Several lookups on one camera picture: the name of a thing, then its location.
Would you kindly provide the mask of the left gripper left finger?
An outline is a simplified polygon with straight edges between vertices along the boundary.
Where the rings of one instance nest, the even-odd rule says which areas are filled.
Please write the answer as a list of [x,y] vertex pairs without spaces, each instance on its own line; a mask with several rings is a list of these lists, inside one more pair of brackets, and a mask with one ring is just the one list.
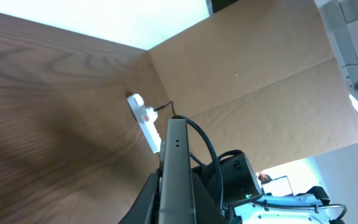
[[159,177],[151,173],[129,211],[119,224],[153,224],[157,221]]

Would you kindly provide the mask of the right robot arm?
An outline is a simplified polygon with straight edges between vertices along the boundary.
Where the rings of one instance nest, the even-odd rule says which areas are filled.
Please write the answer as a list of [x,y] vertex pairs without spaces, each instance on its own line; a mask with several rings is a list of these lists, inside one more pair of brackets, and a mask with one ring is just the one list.
[[343,223],[347,207],[333,204],[325,190],[314,186],[305,193],[274,196],[264,192],[244,152],[236,149],[217,157],[215,166],[199,159],[192,169],[196,184],[198,223]]

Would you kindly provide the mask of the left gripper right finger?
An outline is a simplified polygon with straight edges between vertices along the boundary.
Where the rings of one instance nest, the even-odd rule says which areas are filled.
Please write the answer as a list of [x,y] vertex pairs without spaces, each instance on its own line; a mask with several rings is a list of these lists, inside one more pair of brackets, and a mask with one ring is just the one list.
[[197,224],[228,224],[197,174],[192,174]]

